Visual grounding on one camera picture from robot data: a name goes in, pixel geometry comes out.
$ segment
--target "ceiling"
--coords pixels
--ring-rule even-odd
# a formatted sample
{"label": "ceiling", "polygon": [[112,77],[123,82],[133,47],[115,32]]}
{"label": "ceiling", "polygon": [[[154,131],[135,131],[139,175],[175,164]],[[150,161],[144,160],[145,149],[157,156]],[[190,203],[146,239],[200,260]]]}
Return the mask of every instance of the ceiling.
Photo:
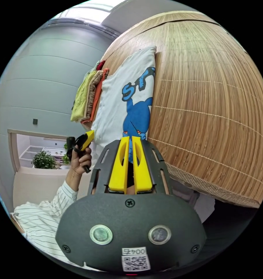
{"label": "ceiling", "polygon": [[144,19],[175,10],[195,11],[172,0],[89,0],[59,13],[53,20],[82,20],[122,34]]}
{"label": "ceiling", "polygon": [[101,25],[124,33],[144,19],[176,10],[196,11],[172,0],[126,0],[114,7]]}

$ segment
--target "potted plant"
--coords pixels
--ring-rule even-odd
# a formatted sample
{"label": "potted plant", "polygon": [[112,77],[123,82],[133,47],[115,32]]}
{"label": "potted plant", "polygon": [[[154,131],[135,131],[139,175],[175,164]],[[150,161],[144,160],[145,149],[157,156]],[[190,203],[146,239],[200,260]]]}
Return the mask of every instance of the potted plant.
{"label": "potted plant", "polygon": [[[66,143],[64,144],[64,149],[65,149],[66,152],[68,151],[68,146],[67,146]],[[62,157],[62,161],[63,161],[63,166],[70,166],[71,165],[70,160],[67,156],[67,153]]]}
{"label": "potted plant", "polygon": [[56,169],[56,161],[54,157],[46,152],[46,151],[41,151],[37,153],[32,162],[31,162],[36,169]]}

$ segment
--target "stack of clothes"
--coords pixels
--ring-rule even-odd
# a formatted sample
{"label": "stack of clothes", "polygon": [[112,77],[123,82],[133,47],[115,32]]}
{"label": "stack of clothes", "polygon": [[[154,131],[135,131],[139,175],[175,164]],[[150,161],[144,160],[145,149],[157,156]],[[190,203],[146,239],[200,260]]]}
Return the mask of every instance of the stack of clothes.
{"label": "stack of clothes", "polygon": [[80,122],[81,124],[93,121],[102,91],[102,82],[109,73],[109,69],[102,69],[104,63],[105,61],[98,61],[95,67],[85,74],[75,96],[71,121]]}

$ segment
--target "woven fabric edge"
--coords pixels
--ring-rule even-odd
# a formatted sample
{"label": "woven fabric edge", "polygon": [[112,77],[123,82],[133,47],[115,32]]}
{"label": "woven fabric edge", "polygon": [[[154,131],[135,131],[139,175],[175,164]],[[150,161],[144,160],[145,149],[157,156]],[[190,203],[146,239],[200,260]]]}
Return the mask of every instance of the woven fabric edge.
{"label": "woven fabric edge", "polygon": [[256,200],[223,189],[215,184],[209,183],[168,163],[166,163],[166,166],[170,176],[182,183],[183,185],[187,186],[188,188],[211,196],[225,203],[231,203],[233,205],[243,207],[260,207],[259,202]]}

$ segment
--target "camera lens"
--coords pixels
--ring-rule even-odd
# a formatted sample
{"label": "camera lens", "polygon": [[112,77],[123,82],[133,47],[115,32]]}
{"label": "camera lens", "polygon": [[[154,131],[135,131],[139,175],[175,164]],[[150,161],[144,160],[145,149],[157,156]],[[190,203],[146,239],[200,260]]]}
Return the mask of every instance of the camera lens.
{"label": "camera lens", "polygon": [[153,227],[148,234],[149,240],[156,245],[162,245],[169,241],[171,237],[171,231],[164,225],[158,225]]}
{"label": "camera lens", "polygon": [[111,242],[113,234],[108,227],[104,225],[96,225],[90,230],[90,238],[96,244],[106,245]]}

